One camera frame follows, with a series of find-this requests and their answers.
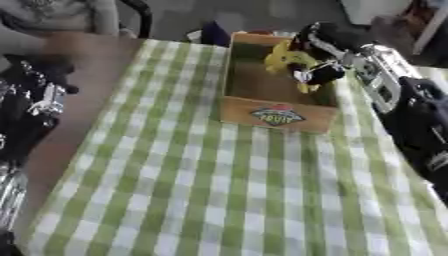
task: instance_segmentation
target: yellow object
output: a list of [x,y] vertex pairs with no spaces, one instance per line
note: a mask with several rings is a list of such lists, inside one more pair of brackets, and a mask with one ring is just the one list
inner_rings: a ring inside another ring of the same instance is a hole
[[[290,51],[289,46],[292,40],[285,40],[276,45],[271,54],[265,59],[266,70],[271,74],[277,74],[288,68],[289,64],[297,63],[304,65],[306,69],[310,69],[318,65],[318,62],[302,51]],[[302,93],[310,93],[317,91],[319,85],[309,86],[307,84],[298,83],[297,88]]]

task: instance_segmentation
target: floor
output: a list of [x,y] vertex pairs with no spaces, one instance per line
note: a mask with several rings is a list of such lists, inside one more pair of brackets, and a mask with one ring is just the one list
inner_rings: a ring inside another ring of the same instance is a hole
[[[152,38],[184,40],[185,34],[216,20],[227,32],[300,31],[315,21],[350,26],[339,0],[144,0],[153,10]],[[119,3],[121,21],[138,30],[138,15]]]

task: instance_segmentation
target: wooden crate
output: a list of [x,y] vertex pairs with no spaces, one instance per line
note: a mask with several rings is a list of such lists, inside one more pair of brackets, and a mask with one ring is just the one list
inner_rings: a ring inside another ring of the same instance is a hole
[[227,59],[221,121],[325,133],[338,113],[334,85],[302,94],[287,74],[266,71],[265,57],[283,37],[235,33]]

